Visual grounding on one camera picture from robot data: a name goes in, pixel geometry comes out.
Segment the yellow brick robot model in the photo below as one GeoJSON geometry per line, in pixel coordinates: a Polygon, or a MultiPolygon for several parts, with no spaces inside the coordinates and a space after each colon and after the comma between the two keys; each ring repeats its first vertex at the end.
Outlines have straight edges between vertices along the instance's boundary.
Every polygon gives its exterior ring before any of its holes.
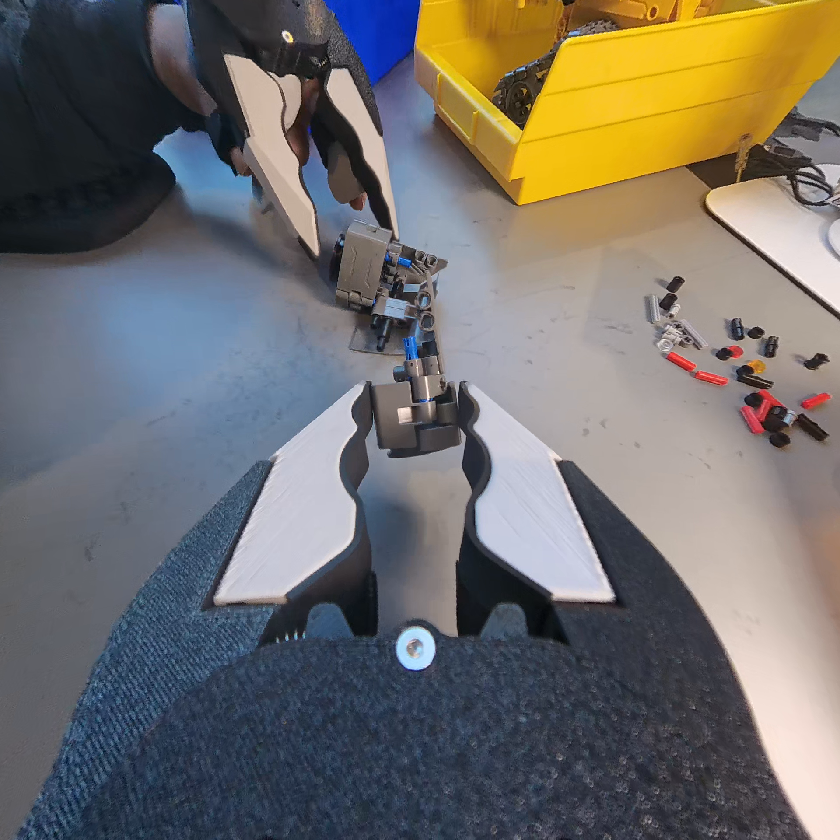
{"type": "Polygon", "coordinates": [[[522,129],[566,40],[703,18],[719,13],[721,8],[722,1],[562,1],[549,51],[505,74],[491,101],[522,129]]]}

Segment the grey desk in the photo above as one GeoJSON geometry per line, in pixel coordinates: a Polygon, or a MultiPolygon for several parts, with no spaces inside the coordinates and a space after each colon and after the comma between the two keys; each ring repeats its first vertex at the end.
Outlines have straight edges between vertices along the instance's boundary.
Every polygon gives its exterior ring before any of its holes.
{"type": "MultiPolygon", "coordinates": [[[[707,612],[780,782],[838,836],[838,321],[704,209],[675,169],[515,206],[436,119],[405,60],[376,86],[399,229],[448,259],[442,351],[573,460],[707,612]],[[743,389],[653,344],[644,299],[686,279],[711,343],[780,336],[773,391],[821,445],[772,448],[743,389]]],[[[89,255],[2,257],[2,838],[15,837],[110,629],[155,566],[256,462],[393,362],[350,350],[327,265],[263,245],[251,192],[202,134],[159,153],[178,186],[89,255]]]]}

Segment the white booklet stand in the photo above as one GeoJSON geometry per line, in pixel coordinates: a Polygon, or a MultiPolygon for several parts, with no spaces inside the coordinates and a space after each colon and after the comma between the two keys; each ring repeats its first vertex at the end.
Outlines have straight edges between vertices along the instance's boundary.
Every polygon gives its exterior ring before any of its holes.
{"type": "Polygon", "coordinates": [[[705,198],[708,213],[794,284],[839,315],[839,259],[826,240],[838,207],[805,206],[781,177],[723,185],[705,198]]]}

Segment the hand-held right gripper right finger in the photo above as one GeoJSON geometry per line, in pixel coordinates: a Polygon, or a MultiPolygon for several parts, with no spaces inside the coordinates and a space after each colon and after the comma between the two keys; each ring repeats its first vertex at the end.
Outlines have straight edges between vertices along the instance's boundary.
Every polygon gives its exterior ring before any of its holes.
{"type": "Polygon", "coordinates": [[[470,496],[456,563],[460,634],[512,604],[526,634],[559,634],[555,605],[614,606],[616,594],[562,472],[563,461],[471,383],[458,389],[470,496]]]}

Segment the grey brick wheel assembly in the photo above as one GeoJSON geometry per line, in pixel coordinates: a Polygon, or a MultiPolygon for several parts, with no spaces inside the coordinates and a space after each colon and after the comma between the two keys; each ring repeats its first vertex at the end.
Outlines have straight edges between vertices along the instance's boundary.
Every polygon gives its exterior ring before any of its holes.
{"type": "Polygon", "coordinates": [[[414,402],[407,381],[371,388],[375,432],[391,458],[429,455],[460,445],[455,384],[430,402],[414,402]]]}

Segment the blue plastic bin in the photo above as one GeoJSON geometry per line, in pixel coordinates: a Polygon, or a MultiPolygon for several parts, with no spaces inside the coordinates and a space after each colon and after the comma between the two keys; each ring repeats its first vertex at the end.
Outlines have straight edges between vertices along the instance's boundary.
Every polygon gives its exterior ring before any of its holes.
{"type": "Polygon", "coordinates": [[[371,84],[414,48],[420,1],[326,1],[358,53],[371,84]]]}

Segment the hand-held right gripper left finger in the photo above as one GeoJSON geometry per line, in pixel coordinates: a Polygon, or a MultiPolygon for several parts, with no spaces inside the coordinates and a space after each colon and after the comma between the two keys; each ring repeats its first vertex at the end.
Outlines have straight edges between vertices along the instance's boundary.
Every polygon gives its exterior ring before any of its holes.
{"type": "Polygon", "coordinates": [[[213,605],[267,606],[301,633],[319,603],[354,634],[377,633],[371,542],[358,489],[369,468],[371,384],[361,382],[282,445],[221,571],[213,605]]]}

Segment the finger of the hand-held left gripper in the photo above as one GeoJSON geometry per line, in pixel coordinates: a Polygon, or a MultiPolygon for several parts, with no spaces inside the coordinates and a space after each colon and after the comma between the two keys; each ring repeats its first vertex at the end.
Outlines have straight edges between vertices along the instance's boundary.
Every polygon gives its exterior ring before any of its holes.
{"type": "Polygon", "coordinates": [[[320,255],[317,212],[302,180],[301,163],[287,131],[301,104],[301,79],[278,77],[246,57],[226,54],[224,62],[245,117],[244,157],[262,188],[265,203],[283,216],[312,259],[320,255]]]}
{"type": "Polygon", "coordinates": [[[367,195],[375,219],[398,238],[396,205],[384,141],[350,70],[332,68],[324,82],[324,94],[330,102],[324,114],[330,118],[331,131],[348,154],[350,168],[367,195]]]}

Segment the pile of small brick parts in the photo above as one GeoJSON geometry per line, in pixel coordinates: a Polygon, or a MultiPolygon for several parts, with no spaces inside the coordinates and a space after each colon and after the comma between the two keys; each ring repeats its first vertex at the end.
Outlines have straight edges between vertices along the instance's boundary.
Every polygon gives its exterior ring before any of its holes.
{"type": "Polygon", "coordinates": [[[734,317],[724,320],[725,340],[713,344],[682,311],[679,292],[684,285],[684,277],[674,276],[661,294],[644,297],[645,320],[660,356],[696,382],[743,388],[738,414],[744,426],[774,448],[787,449],[795,429],[821,445],[828,443],[831,435],[813,412],[830,404],[833,394],[808,392],[800,400],[782,401],[768,376],[768,363],[779,356],[781,337],[734,317]]]}

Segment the person's left hand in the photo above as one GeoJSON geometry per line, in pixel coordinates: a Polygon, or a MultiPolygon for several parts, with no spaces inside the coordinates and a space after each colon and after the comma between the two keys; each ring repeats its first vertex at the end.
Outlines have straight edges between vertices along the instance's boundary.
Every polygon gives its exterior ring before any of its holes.
{"type": "MultiPolygon", "coordinates": [[[[216,109],[216,102],[202,87],[193,65],[193,42],[186,22],[186,11],[173,3],[147,2],[143,7],[146,13],[146,42],[149,58],[142,58],[143,74],[136,81],[149,82],[142,89],[143,97],[138,100],[139,116],[136,126],[131,131],[131,141],[125,143],[133,147],[132,155],[151,154],[153,147],[165,136],[179,128],[194,130],[198,114],[209,117],[216,109]]],[[[358,53],[343,31],[340,22],[334,19],[335,35],[332,37],[331,50],[335,57],[342,50],[342,61],[346,60],[353,77],[358,83],[366,108],[373,120],[376,131],[382,134],[382,123],[376,109],[375,98],[371,89],[371,80],[366,74],[358,53]]],[[[303,102],[301,110],[287,132],[287,140],[301,165],[309,157],[307,131],[310,121],[315,118],[319,82],[304,80],[303,102]]],[[[252,175],[243,157],[241,148],[227,145],[220,151],[223,161],[233,166],[239,175],[252,175]]]]}

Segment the yellow plastic bin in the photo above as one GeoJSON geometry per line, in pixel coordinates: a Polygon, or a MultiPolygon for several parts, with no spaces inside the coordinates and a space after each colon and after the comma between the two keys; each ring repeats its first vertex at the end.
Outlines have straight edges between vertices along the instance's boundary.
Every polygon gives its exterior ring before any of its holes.
{"type": "Polygon", "coordinates": [[[766,140],[838,57],[839,2],[722,2],[692,20],[562,43],[519,128],[491,101],[549,51],[560,2],[421,2],[415,78],[518,205],[766,140]]]}

